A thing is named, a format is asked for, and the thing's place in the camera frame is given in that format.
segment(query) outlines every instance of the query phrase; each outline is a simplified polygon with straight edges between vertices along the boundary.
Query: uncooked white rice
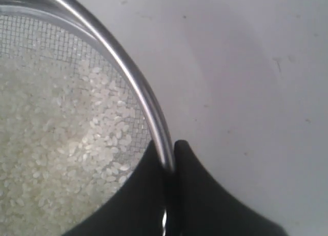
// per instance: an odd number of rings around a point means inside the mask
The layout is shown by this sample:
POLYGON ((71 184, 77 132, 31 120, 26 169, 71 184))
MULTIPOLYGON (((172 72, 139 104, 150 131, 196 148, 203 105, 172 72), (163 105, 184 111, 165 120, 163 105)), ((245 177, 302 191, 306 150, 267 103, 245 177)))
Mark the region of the uncooked white rice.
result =
POLYGON ((115 81, 87 60, 71 73, 39 56, 0 61, 1 236, 64 233, 106 202, 141 157, 115 160, 132 142, 125 119, 135 117, 115 81))

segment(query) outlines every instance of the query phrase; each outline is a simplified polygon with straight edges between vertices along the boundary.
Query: sieve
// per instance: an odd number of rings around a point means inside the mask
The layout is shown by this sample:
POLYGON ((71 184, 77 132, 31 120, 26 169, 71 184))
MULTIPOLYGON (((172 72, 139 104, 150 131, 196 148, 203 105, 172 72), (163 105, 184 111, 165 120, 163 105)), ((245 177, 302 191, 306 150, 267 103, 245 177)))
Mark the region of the sieve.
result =
POLYGON ((41 57, 53 64, 66 63, 76 71, 87 60, 101 68, 135 110, 128 118, 129 154, 118 159, 143 153, 152 139, 165 172, 175 172, 169 130, 147 80, 106 27, 76 0, 0 0, 0 38, 1 58, 22 58, 37 46, 51 51, 41 57))

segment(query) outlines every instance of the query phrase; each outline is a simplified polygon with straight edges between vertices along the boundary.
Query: white countertop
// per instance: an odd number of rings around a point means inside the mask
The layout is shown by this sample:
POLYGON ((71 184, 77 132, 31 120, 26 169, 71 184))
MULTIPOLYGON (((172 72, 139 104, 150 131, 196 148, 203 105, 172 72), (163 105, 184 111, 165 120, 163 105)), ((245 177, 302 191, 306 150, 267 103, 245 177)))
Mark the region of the white countertop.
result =
POLYGON ((229 192, 291 236, 328 233, 328 0, 79 1, 229 192))

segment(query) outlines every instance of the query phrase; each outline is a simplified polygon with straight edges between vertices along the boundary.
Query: white surface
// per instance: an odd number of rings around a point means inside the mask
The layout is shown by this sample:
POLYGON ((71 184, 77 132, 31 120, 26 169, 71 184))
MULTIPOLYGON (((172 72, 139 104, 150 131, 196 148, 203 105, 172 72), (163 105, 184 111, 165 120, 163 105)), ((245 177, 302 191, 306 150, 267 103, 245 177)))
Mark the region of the white surface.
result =
POLYGON ((328 0, 79 1, 229 192, 291 236, 328 233, 328 0))

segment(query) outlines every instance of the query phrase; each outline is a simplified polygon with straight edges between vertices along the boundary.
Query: stainless steel rim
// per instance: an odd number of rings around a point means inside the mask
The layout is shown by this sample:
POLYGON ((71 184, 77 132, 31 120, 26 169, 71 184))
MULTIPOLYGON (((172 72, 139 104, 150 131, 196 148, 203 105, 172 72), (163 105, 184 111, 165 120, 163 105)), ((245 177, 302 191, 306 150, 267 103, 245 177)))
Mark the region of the stainless steel rim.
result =
POLYGON ((0 14, 28 15, 58 26, 66 24, 63 28, 72 27, 73 33, 100 48, 101 54, 122 72, 138 99, 163 168, 169 173, 175 172, 172 140, 151 87, 130 56, 93 14, 76 0, 0 0, 0 14))

